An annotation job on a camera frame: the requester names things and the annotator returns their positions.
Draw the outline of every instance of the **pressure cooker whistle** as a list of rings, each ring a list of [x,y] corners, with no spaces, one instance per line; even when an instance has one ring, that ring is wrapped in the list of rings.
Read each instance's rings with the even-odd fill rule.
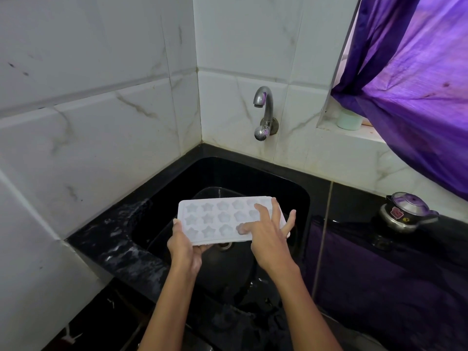
[[[381,206],[379,214],[390,228],[404,234],[439,218],[439,213],[431,211],[422,199],[406,192],[388,195],[387,203]]]

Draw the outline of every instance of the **sticker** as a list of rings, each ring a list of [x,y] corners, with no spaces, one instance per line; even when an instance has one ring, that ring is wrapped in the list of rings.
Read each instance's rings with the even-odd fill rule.
[[[404,216],[404,213],[397,207],[393,207],[390,211],[390,214],[393,215],[396,219],[400,219],[402,216]]]

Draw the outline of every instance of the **sink drain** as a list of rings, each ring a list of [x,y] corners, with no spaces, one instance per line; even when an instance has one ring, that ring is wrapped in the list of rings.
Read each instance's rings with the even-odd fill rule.
[[[226,243],[223,243],[223,244],[218,244],[216,246],[221,251],[228,251],[230,248],[232,248],[233,243],[232,242],[226,242]]]

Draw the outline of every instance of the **hand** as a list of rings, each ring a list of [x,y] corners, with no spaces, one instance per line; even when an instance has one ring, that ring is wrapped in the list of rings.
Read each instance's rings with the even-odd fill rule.
[[[182,231],[182,223],[174,219],[172,236],[167,241],[167,247],[171,253],[171,268],[188,270],[193,276],[198,274],[202,266],[202,253],[211,245],[192,246],[189,238]]]
[[[296,266],[289,252],[286,237],[294,227],[296,211],[292,210],[286,225],[279,229],[281,210],[276,198],[272,198],[272,217],[266,207],[255,204],[260,212],[260,221],[241,224],[237,230],[239,234],[252,232],[252,245],[250,248],[261,268],[274,279],[278,274],[288,273],[288,269]]]

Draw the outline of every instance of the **white plastic ice tray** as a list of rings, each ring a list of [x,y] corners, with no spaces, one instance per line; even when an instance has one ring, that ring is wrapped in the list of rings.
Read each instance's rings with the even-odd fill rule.
[[[255,203],[266,206],[271,216],[272,198],[263,195],[181,201],[177,218],[182,221],[182,229],[193,245],[246,242],[252,240],[252,234],[239,235],[236,227],[241,223],[260,220]],[[281,212],[279,227],[285,224]]]

